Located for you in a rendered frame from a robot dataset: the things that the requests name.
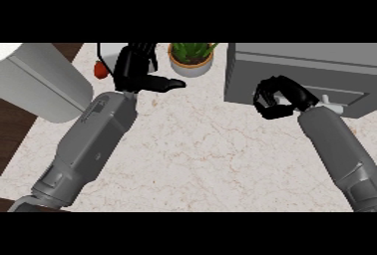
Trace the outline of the white container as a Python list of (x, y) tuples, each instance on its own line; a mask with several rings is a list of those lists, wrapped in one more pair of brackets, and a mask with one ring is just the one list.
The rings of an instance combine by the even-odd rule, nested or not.
[(98, 44), (98, 58), (103, 61), (109, 72), (113, 73), (123, 48), (128, 43), (100, 43)]

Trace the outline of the small red object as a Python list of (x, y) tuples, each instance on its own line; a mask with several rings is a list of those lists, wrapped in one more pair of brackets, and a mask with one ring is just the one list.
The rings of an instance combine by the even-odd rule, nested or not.
[(106, 67), (106, 64), (101, 61), (98, 61), (95, 64), (95, 77), (98, 79), (104, 79), (109, 75), (110, 75), (110, 71)]

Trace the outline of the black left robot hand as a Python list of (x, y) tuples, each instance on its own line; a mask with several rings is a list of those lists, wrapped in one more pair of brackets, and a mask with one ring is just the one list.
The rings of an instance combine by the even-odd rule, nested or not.
[(138, 93), (146, 90), (166, 93), (188, 86), (182, 80), (150, 74), (150, 67), (159, 69), (156, 48), (156, 43), (131, 43), (123, 48), (113, 73), (117, 91)]

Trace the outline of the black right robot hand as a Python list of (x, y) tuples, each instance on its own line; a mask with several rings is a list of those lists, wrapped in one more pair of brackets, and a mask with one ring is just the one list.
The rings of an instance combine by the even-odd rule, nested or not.
[[(282, 92), (289, 105), (282, 105), (274, 94)], [(256, 86), (253, 105), (267, 120), (276, 120), (293, 115), (295, 110), (305, 112), (320, 100), (311, 92), (287, 77), (279, 76), (262, 80)]]

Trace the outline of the grey drawer cabinet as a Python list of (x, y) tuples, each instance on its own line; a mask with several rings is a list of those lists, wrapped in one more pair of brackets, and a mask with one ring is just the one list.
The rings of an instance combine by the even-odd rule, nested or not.
[[(377, 75), (377, 43), (230, 43), (227, 63), (236, 60)], [(320, 100), (344, 110), (327, 95)]]

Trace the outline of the green plant in beige pot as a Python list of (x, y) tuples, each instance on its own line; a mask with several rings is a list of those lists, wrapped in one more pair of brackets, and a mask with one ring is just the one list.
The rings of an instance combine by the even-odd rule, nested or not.
[(172, 67), (181, 76), (197, 78), (208, 73), (216, 46), (218, 43), (171, 43)]

